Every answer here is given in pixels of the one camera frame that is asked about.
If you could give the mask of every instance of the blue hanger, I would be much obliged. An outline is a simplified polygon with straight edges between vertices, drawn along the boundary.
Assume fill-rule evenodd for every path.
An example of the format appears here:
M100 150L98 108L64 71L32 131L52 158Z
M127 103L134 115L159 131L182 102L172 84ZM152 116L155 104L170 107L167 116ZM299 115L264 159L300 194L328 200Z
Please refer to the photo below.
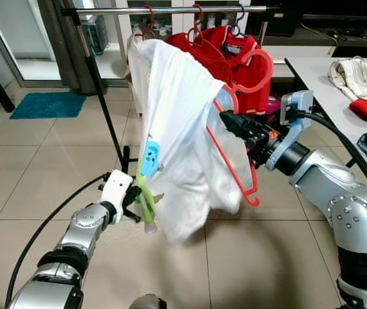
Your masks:
M236 22L235 24L233 24L232 26L229 26L229 30L231 31L231 33L234 35L234 36L237 36L237 35L243 35L244 37L246 37L246 35L244 33L241 33L241 28L240 26L238 25L239 21L241 19L244 18L245 16L245 7L241 4L241 3L237 3L236 4L237 6L240 6L242 8L242 15L240 18L237 18L236 19Z

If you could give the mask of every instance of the clothes rack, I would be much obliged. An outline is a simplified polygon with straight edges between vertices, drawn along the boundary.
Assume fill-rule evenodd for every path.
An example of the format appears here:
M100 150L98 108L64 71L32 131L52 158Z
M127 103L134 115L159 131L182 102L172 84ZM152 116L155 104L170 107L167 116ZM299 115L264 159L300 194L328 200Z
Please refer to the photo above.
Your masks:
M278 6L245 6L245 12L261 13L271 12L279 10ZM225 13L241 13L242 8L239 6L206 6L202 8L203 12L225 12ZM88 39L82 29L79 16L80 15L151 15L151 14L195 14L200 10L194 6L184 7L164 7L164 8L61 8L63 16L71 17L76 27L76 31L80 37L85 56L85 63L88 67L89 74L91 75L93 85L95 86L97 96L99 98L100 106L105 116L106 124L108 125L109 132L111 134L112 141L115 145L115 149L120 161L122 172L127 173L130 162L137 162L138 158L130 158L130 148L125 145L123 152L120 148L120 144L113 127L111 116L109 114L108 106L106 105L105 97L102 92L102 88L99 83L100 74L95 64L95 59L91 55ZM268 18L265 18L261 24L261 31L259 32L258 44L262 45L265 38L265 32L268 26Z

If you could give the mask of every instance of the curtain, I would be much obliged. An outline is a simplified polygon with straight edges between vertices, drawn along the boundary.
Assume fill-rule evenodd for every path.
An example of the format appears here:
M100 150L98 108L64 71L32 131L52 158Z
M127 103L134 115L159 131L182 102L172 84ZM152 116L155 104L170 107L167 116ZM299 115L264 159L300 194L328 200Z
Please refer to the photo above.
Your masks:
M61 14L61 7L74 7L72 0L38 0L38 4L55 53L62 83L77 93L96 94L72 18ZM100 76L99 81L100 87L105 90Z

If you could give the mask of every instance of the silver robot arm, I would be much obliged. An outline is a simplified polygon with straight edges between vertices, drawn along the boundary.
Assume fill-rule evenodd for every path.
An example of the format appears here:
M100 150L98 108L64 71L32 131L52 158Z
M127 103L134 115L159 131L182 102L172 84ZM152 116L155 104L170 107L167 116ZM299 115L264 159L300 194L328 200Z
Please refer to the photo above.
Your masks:
M281 103L281 124L288 110L309 111L312 92L285 95ZM220 113L227 129L244 139L248 155L257 166L265 164L289 176L289 183L310 200L328 219L339 251L341 274L337 286L346 301L342 308L367 309L367 186L345 165L297 143L310 125L309 119L291 122L288 134L232 111Z
M70 225L53 251L46 253L38 269L16 293L9 309L79 309L82 306L82 280L100 234L109 224L116 224L122 215L139 217L122 207L130 192L132 177L115 170L107 180L102 197L76 211ZM166 309L155 295L138 298L130 309Z

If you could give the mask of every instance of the cable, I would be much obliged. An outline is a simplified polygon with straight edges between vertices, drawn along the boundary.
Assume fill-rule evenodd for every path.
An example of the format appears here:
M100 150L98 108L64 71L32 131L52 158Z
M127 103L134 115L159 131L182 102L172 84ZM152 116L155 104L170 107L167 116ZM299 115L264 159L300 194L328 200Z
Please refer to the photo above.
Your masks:
M47 224L55 217L59 211L63 209L72 199L74 199L79 193L81 193L84 189L89 187L90 185L93 185L95 182L99 181L100 179L108 179L111 173L105 173L100 175L99 177L96 177L92 179L87 184L83 185L81 188L77 189L74 193L72 193L71 196L69 196L63 203L61 203L43 222L42 224L37 228L37 230L34 232L32 237L29 239L28 243L26 244L25 248L23 249L21 256L19 256L19 259L16 262L14 271L12 272L12 275L10 276L9 280L9 286L8 291L6 293L6 301L5 301L5 309L8 309L10 302L12 301L12 296L14 292L14 286L17 278L17 273L19 272L20 267L22 266L23 259L26 257L30 247L35 242L36 238L39 236L39 234L42 232L42 230L47 226Z
M329 35L327 35L327 34L325 34L325 33L322 33L322 32L320 32L320 31L317 31L317 30L315 30L315 29L312 29L312 28L310 28L310 27L305 26L305 25L302 23L302 21L300 21L299 23L301 24L302 28L304 28L304 29L306 29L306 30L308 30L308 31L314 32L314 33L316 33L316 34L320 35L321 37L326 37L327 39L333 40L333 41L335 42L335 47L338 47L338 40L337 40L337 39L335 39L335 38L333 38L333 37L330 37Z
M353 160L357 163L361 171L364 173L365 177L367 177L367 164L364 161L364 158L360 155L358 150L355 148L355 146L352 144L352 142L342 133L340 130L338 130L336 127L334 127L331 123L329 123L325 118L320 117L318 115L314 115L311 113L304 113L302 111L297 111L297 115L300 117L307 117L310 118L323 126L327 127L329 130L334 132L335 135L339 138L341 143L343 143L346 150L350 153Z

